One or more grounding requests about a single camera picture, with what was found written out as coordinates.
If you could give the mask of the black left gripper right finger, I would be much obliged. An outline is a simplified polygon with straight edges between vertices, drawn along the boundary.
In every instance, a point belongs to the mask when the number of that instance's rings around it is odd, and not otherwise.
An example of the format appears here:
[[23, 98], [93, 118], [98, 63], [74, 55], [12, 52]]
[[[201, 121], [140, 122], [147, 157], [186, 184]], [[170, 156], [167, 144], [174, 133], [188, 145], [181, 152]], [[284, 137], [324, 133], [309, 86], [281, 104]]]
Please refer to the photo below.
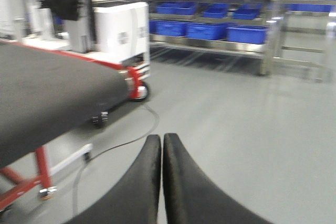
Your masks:
[[163, 143], [168, 223], [268, 223], [222, 191], [197, 165], [176, 133]]

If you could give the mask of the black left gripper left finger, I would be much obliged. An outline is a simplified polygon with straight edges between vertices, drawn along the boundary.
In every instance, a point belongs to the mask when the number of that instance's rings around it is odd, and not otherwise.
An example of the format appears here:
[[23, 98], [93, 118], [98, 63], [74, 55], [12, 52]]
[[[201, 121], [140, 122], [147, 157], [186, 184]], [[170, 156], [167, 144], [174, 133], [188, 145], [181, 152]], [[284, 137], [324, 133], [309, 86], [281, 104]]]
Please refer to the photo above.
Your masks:
[[120, 180], [68, 223], [157, 223], [161, 187], [161, 139], [149, 135]]

